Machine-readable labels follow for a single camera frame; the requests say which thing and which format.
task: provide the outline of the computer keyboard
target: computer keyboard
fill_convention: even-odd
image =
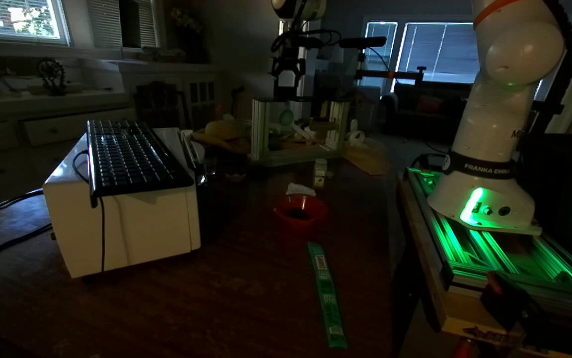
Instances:
[[[90,118],[92,196],[193,184],[187,168],[143,120]]]

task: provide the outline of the window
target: window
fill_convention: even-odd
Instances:
[[[388,71],[390,57],[394,51],[394,41],[398,33],[398,21],[368,21],[366,37],[386,35],[386,43],[378,47],[366,47],[366,69]],[[362,85],[366,87],[382,87],[386,83],[384,77],[364,77]]]
[[[0,41],[68,43],[60,0],[0,0]]]
[[[477,35],[471,21],[408,21],[398,71],[426,65],[426,81],[473,83],[479,71]]]

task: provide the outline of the red bowl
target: red bowl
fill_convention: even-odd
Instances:
[[[328,214],[328,206],[318,196],[286,194],[275,204],[275,214],[286,232],[310,232]]]

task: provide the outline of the green tape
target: green tape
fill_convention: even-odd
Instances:
[[[312,262],[314,275],[316,275],[328,345],[348,349],[348,341],[344,335],[342,309],[340,309],[338,293],[336,293],[334,279],[328,268],[326,252],[320,244],[308,242],[308,254],[310,254],[310,262]]]

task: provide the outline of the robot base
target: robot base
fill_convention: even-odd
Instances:
[[[541,234],[535,200],[515,178],[485,178],[453,170],[429,194],[431,208],[475,230]]]

